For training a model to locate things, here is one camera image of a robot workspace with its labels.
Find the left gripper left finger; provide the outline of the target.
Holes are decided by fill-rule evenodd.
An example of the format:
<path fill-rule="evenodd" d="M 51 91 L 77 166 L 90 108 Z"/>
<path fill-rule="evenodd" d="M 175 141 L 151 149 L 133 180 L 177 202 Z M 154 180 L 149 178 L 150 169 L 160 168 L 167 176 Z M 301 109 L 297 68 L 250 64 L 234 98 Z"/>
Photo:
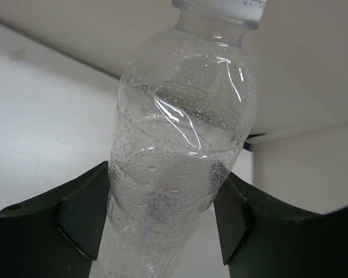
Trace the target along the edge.
<path fill-rule="evenodd" d="M 108 163 L 0 211 L 0 277 L 89 277 L 107 212 Z"/>

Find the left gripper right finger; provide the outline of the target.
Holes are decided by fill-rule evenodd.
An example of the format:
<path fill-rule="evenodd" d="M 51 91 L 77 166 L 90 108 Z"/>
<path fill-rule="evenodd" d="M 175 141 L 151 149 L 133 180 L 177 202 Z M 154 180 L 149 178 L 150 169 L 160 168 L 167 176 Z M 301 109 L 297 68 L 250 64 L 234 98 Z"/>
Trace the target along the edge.
<path fill-rule="evenodd" d="M 314 213 L 230 174 L 214 207 L 231 277 L 348 277 L 348 206 Z"/>

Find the clear plastic water bottle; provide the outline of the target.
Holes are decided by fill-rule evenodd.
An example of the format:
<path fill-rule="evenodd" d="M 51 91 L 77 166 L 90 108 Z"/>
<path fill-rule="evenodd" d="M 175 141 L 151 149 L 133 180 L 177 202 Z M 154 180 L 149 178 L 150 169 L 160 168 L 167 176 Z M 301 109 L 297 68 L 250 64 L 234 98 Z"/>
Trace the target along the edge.
<path fill-rule="evenodd" d="M 265 4 L 173 1 L 177 23 L 126 65 L 91 277 L 172 275 L 251 132 L 257 83 L 242 40 Z"/>

